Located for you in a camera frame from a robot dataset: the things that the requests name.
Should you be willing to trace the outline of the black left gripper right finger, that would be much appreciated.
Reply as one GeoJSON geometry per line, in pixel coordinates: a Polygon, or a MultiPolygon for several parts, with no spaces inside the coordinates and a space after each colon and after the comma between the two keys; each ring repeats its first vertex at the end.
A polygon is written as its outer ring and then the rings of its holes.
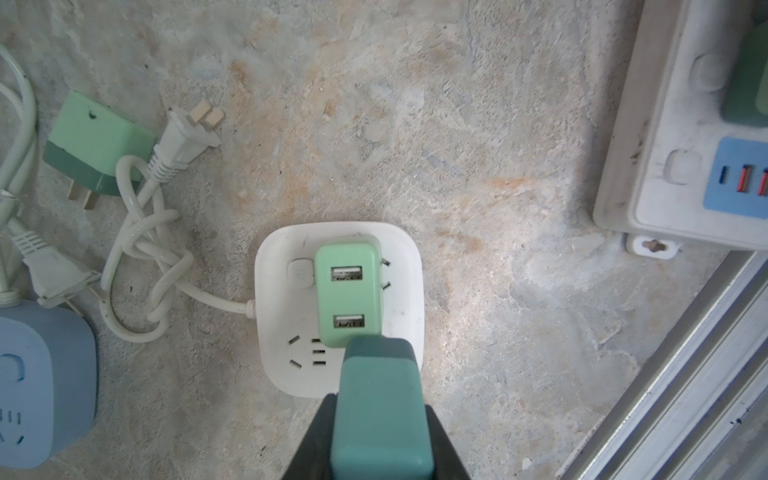
{"type": "Polygon", "coordinates": [[[436,412],[425,406],[434,459],[434,480],[470,480],[470,476],[454,448],[436,412]]]}

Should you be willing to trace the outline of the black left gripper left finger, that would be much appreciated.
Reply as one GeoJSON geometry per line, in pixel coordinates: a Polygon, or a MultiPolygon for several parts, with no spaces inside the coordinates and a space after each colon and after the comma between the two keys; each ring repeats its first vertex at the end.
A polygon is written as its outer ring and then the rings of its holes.
{"type": "Polygon", "coordinates": [[[283,480],[331,480],[331,445],[337,395],[328,394],[322,400],[283,480]]]}

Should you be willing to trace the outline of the teal plug adapter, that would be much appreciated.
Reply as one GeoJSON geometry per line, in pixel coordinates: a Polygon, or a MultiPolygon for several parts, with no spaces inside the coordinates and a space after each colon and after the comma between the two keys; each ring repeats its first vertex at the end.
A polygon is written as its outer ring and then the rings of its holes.
{"type": "Polygon", "coordinates": [[[330,464],[335,479],[430,479],[434,459],[418,364],[404,339],[346,347],[330,464]]]}

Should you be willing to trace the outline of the blue square power socket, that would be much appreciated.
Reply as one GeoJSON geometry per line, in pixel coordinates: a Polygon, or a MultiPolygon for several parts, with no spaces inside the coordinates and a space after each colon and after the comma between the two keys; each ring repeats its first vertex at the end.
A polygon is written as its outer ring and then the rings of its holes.
{"type": "Polygon", "coordinates": [[[94,333],[75,312],[24,300],[1,310],[1,465],[31,469],[90,430],[94,333]]]}

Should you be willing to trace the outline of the white multicolour power strip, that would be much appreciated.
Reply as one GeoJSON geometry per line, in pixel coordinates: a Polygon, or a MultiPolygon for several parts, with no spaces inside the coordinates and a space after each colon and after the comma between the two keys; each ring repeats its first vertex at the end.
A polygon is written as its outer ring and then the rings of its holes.
{"type": "Polygon", "coordinates": [[[755,122],[725,115],[746,65],[766,60],[763,1],[644,4],[593,210],[628,252],[766,249],[766,79],[755,122]]]}

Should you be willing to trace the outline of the green plug adapter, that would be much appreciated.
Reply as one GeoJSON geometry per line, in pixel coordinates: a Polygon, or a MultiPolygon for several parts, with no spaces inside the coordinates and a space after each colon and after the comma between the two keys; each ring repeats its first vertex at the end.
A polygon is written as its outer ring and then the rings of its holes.
{"type": "Polygon", "coordinates": [[[67,198],[84,193],[83,208],[91,210],[99,197],[119,194],[118,161],[126,155],[149,160],[156,139],[118,111],[72,91],[46,141],[43,161],[70,179],[67,198]]]}

